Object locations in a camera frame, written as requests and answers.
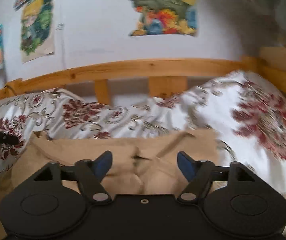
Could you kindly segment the white floral satin bedspread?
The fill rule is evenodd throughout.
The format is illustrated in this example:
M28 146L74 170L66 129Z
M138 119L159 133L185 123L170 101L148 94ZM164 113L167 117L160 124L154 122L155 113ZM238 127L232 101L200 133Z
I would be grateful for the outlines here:
M148 139L197 129L216 133L217 165L238 161L286 198L286 98L258 74L240 70L129 107L86 102L61 88L0 100L0 132L19 138L16 146L0 144L0 175L12 168L33 135Z

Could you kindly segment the wooden bed frame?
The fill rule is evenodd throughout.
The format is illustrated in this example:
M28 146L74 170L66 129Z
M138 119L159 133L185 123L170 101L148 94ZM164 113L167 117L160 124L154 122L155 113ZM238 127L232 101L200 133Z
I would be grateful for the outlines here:
M241 61L214 59L142 59L116 61L61 70L28 80L16 79L0 89L0 100L17 94L93 81L99 103L111 104L108 80L148 78L150 96L161 98L187 90L188 77L217 77L235 70L256 72L286 95L286 48L264 47L259 57Z

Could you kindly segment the white wall conduit pipe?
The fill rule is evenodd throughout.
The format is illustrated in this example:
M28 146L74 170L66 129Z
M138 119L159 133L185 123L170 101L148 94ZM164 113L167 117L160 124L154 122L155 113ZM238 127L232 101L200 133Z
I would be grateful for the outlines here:
M56 30L59 35L59 45L61 47L61 61L62 61L62 69L66 70L66 60L65 60L65 40L64 40L64 19L63 19L63 0L58 0L58 23Z

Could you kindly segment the colourful landscape poster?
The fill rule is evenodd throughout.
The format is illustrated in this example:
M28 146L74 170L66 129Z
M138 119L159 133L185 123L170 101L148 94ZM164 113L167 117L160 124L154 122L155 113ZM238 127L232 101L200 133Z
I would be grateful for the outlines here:
M140 14L134 36L197 33L196 0L130 0Z

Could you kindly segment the tan zip hooded jacket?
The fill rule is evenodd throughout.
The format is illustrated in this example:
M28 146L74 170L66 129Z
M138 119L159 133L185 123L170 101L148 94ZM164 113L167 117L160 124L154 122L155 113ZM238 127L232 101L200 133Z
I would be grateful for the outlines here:
M184 151L195 160L218 163L216 133L197 129L173 132L156 138L57 139L33 135L12 168L0 175L0 201L16 186L50 161L73 165L94 160L104 151L113 155L113 164L102 185L116 194L174 194L187 185L177 166L177 154ZM0 222L0 239L6 233Z

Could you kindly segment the anime character green poster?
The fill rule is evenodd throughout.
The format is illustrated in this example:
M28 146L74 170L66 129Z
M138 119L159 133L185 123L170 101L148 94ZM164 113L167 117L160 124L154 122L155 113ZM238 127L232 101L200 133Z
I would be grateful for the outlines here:
M54 0L30 0L21 16L20 53L22 63L55 52Z

